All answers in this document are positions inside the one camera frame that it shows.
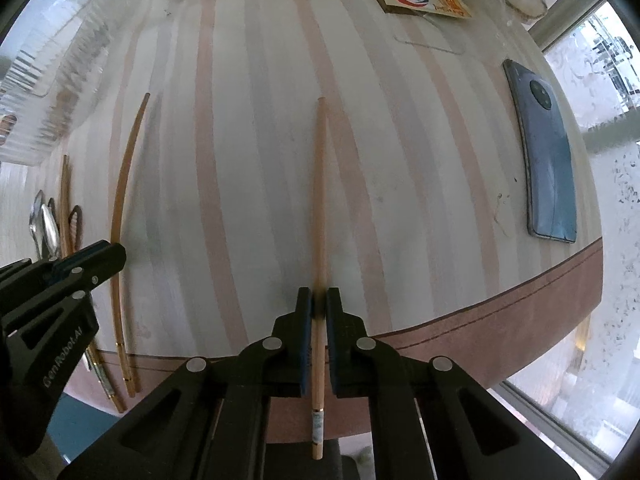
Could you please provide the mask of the steel spoon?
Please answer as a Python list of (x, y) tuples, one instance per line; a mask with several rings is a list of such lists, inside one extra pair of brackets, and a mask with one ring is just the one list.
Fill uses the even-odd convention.
[(42, 218), (41, 207), (43, 205), (43, 192), (39, 190), (32, 202), (32, 206), (29, 211), (28, 226), (29, 232), (32, 236), (32, 240), (36, 246), (37, 257), (41, 259), (43, 257), (43, 230), (42, 230)]
[(44, 256), (47, 259), (58, 259), (61, 257), (61, 239), (58, 225), (47, 204), (42, 204), (40, 210), (43, 224)]

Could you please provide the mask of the teal cabinet drawers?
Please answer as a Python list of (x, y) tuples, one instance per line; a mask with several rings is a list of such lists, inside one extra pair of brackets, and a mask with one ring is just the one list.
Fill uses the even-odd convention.
[(118, 417), (63, 393), (49, 422), (48, 435), (68, 464), (116, 422)]

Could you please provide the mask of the clear plastic organizer bin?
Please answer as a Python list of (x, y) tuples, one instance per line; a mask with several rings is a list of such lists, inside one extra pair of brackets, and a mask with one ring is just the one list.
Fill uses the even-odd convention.
[(1, 43), (1, 159), (37, 166), (99, 101), (134, 0), (28, 0)]

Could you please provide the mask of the striped cat table mat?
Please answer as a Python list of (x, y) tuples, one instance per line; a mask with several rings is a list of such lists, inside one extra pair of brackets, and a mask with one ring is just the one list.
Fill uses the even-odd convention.
[(31, 256), (27, 216), (70, 159), (82, 241), (111, 231), (122, 156), (122, 317), (142, 391), (189, 356), (265, 337), (311, 282), (317, 103), (328, 107), (330, 281), (368, 331), (448, 353), (481, 384), (516, 373), (600, 304), (596, 187), (567, 99), (577, 236), (527, 229), (518, 114), (502, 63), (554, 75), (499, 0), (466, 21), (376, 0), (54, 0), (87, 75), (1, 108), (32, 156), (3, 154), (1, 259)]

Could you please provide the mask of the blue smartphone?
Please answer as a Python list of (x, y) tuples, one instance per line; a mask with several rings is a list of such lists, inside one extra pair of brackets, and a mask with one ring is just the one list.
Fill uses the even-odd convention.
[(502, 62), (518, 128), (527, 190), (530, 235), (573, 244), (577, 209), (570, 142), (550, 84), (522, 64)]

